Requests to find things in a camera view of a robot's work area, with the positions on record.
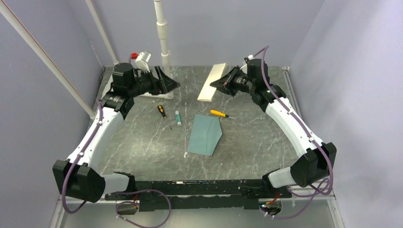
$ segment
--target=white pole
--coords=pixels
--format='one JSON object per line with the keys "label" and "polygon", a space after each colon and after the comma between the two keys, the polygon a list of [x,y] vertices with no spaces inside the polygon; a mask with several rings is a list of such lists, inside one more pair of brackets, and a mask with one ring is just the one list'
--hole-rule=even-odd
{"label": "white pole", "polygon": [[170,73],[170,58],[169,50],[167,47],[166,37],[167,37],[167,22],[163,16],[163,4],[161,0],[154,0],[155,14],[157,15],[157,31],[158,37],[161,43],[161,57],[163,60],[164,72],[167,76],[171,76]]}
{"label": "white pole", "polygon": [[105,46],[108,49],[109,54],[111,55],[113,64],[114,65],[118,64],[119,61],[117,60],[116,55],[115,55],[115,53],[114,53],[114,51],[112,49],[111,42],[109,41],[108,36],[106,35],[104,26],[102,25],[102,22],[99,19],[98,14],[96,13],[96,9],[94,7],[94,4],[92,3],[91,0],[86,0],[86,4],[87,4],[87,6],[89,8],[89,11],[91,12],[92,18],[95,21],[95,24],[96,24],[96,27],[98,28],[98,31],[101,34],[102,40],[104,41]]}
{"label": "white pole", "polygon": [[70,92],[74,99],[84,108],[84,110],[89,114],[91,118],[95,118],[95,113],[84,101],[84,99],[78,94],[77,90],[71,85],[67,80],[61,70],[56,66],[56,64],[50,59],[47,53],[42,49],[38,42],[31,36],[28,30],[22,25],[22,23],[17,19],[15,14],[6,5],[6,3],[1,0],[0,12],[6,18],[6,20],[13,26],[13,28],[19,33],[19,35],[25,40],[25,42],[34,50],[38,57],[45,63],[45,65],[52,71],[52,73],[59,79],[59,81],[64,85],[64,87]]}

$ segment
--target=white stick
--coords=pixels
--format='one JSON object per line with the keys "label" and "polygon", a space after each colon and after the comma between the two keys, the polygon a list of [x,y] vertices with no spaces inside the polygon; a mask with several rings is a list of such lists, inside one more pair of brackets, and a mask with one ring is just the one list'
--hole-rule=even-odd
{"label": "white stick", "polygon": [[91,12],[92,18],[95,21],[95,24],[96,24],[96,27],[98,28],[98,31],[101,34],[102,40],[104,41],[105,46],[108,49],[109,54],[111,55],[113,64],[114,65],[118,64],[119,61],[117,60],[116,55],[115,55],[115,53],[114,53],[114,51],[112,49],[111,42],[109,41],[108,36],[106,35],[104,26],[102,25],[102,22],[99,19],[98,14],[96,13],[96,9],[94,7],[94,4],[92,3],[91,0],[86,0],[86,4],[87,4],[87,6],[89,8],[89,11]]}
{"label": "white stick", "polygon": [[28,30],[22,25],[22,23],[17,19],[15,14],[6,5],[6,3],[1,0],[0,12],[6,18],[6,20],[13,26],[13,28],[19,33],[19,35],[25,40],[25,42],[34,50],[38,57],[45,63],[45,65],[52,71],[52,73],[59,79],[63,86],[69,91],[69,93],[74,97],[74,99],[84,108],[84,110],[89,114],[91,118],[95,118],[95,113],[84,101],[84,99],[78,94],[75,88],[67,80],[64,74],[56,66],[56,64],[49,58],[47,53],[42,49],[42,47],[36,42],[33,36],[30,35]]}

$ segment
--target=orange-handled screwdriver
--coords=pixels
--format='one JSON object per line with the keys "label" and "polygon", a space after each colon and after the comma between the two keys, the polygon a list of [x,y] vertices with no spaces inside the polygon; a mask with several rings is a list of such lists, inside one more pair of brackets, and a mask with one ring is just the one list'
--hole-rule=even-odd
{"label": "orange-handled screwdriver", "polygon": [[236,120],[235,118],[230,117],[229,115],[224,114],[224,113],[219,112],[219,111],[216,111],[216,110],[211,110],[210,113],[211,113],[211,114],[214,114],[214,115],[217,115],[217,116],[222,116],[222,117],[225,117],[225,118],[231,118],[231,119]]}
{"label": "orange-handled screwdriver", "polygon": [[171,125],[169,124],[168,119],[167,119],[167,117],[166,117],[166,114],[165,114],[165,111],[164,111],[164,109],[163,109],[163,106],[159,104],[159,105],[157,106],[157,108],[158,108],[158,111],[160,111],[161,115],[163,115],[163,118],[164,118],[164,119],[166,120],[166,122],[168,123],[169,128],[172,130]]}

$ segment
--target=green marker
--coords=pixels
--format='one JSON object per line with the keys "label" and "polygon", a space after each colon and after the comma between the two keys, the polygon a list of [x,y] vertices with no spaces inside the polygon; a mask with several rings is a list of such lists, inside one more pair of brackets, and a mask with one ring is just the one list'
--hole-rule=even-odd
{"label": "green marker", "polygon": [[176,115],[176,121],[178,123],[178,126],[182,125],[181,117],[179,116],[179,111],[175,111],[175,115]]}

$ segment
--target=white cable clip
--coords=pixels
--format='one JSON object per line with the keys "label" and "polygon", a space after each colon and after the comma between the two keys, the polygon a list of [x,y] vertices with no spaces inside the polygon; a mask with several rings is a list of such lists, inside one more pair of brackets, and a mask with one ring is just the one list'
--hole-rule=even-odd
{"label": "white cable clip", "polygon": [[288,107],[290,110],[287,112],[288,115],[294,112],[294,109],[292,107]]}

